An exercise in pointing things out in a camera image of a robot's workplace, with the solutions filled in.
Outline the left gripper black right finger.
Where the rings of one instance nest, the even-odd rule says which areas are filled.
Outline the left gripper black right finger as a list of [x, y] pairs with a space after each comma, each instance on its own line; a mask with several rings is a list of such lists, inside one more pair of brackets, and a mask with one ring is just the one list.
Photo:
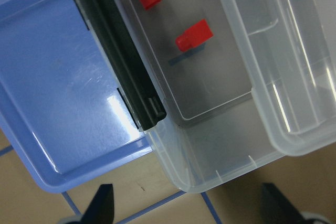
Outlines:
[[261, 186], [261, 217], [264, 223], [304, 223], [304, 217], [273, 183]]

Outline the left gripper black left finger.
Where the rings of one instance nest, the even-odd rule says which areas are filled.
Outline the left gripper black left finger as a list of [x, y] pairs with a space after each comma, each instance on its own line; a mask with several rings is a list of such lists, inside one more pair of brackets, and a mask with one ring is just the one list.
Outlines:
[[80, 223], [111, 224], [114, 222], [114, 217], [113, 184], [102, 184], [81, 217]]

